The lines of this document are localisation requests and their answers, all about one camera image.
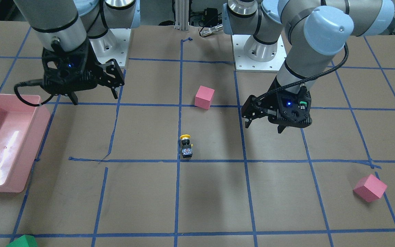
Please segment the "green cube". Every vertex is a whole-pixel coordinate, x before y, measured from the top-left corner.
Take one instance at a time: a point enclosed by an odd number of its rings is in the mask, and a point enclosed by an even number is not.
[[[23,235],[7,245],[7,247],[38,247],[33,236]]]

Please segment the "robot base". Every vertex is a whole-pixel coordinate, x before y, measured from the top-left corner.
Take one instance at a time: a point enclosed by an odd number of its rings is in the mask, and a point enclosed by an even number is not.
[[[126,66],[127,56],[129,53],[130,35],[132,30],[130,28],[112,28],[110,30],[115,35],[116,45],[110,49],[106,47],[102,47],[102,49],[94,48],[95,55],[97,56],[97,60],[102,64],[106,63],[112,58],[115,58],[119,63],[119,66],[124,68]],[[95,42],[95,39],[90,39],[90,42],[93,47],[100,45],[99,43]]]
[[[243,47],[250,35],[232,35],[232,49],[236,62],[236,71],[243,72],[271,72],[277,73],[286,58],[286,49],[284,48],[283,39],[278,38],[278,50],[275,57],[268,62],[254,61],[249,58]]]

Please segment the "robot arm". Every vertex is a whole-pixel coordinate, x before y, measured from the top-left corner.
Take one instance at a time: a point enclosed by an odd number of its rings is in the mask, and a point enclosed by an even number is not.
[[[91,38],[108,34],[109,28],[133,28],[140,24],[139,0],[15,0],[42,45],[43,80],[16,84],[15,94],[27,105],[40,106],[56,95],[68,96],[78,104],[76,91],[107,86],[115,99],[116,88],[124,85],[122,71],[113,58],[101,64]],[[51,94],[41,104],[22,99],[18,88],[40,86]]]
[[[241,111],[246,128],[252,120],[268,117],[269,122],[279,125],[279,133],[287,126],[305,128],[312,124],[309,90],[316,79],[345,63],[348,37],[376,35],[388,27],[394,15],[391,0],[263,0],[257,10],[255,5],[255,0],[229,0],[224,6],[224,31],[252,34],[251,27],[258,22],[255,16],[260,11],[262,17],[275,23],[280,20],[285,28],[292,49],[268,92],[259,97],[250,95]],[[275,23],[266,26],[262,21],[257,27],[259,31],[271,27],[272,35],[267,36],[278,37],[282,27]],[[254,32],[254,39],[260,43],[259,31]],[[343,47],[342,62],[323,72]]]

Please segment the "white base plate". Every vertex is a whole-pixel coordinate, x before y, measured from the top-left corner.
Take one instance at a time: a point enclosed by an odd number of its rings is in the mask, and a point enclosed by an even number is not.
[[[114,49],[109,49],[103,54],[96,54],[97,60],[103,64],[111,58],[115,58],[119,63],[119,66],[124,68],[126,66],[127,54],[129,52],[130,33],[132,30],[130,28],[116,28],[111,29],[111,31],[117,38],[117,45]]]
[[[284,48],[283,39],[278,38],[278,49],[275,57],[268,62],[259,62],[250,59],[243,47],[251,35],[232,35],[232,49],[236,62],[236,71],[243,72],[271,72],[277,73],[286,59],[286,49]]]

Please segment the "light blue joint cap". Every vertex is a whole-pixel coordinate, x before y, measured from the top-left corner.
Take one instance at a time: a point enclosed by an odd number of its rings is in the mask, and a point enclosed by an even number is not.
[[[390,25],[393,17],[394,3],[391,0],[383,0],[378,17],[362,36],[378,35],[382,33]]]
[[[88,14],[97,6],[99,0],[74,0],[75,7],[80,16]]]
[[[344,47],[353,28],[349,15],[331,6],[319,6],[306,18],[304,36],[314,50],[331,56]]]
[[[130,28],[137,28],[141,24],[141,11],[140,11],[140,0],[135,0],[135,13],[133,14],[132,24]]]
[[[224,33],[234,35],[231,24],[229,23],[229,15],[226,3],[224,3],[224,9],[222,10],[222,23],[224,24]]]
[[[270,19],[281,24],[278,14],[278,0],[263,0],[262,10]]]
[[[278,16],[281,22],[281,12],[283,12],[284,7],[287,5],[287,3],[289,2],[289,0],[278,0]]]

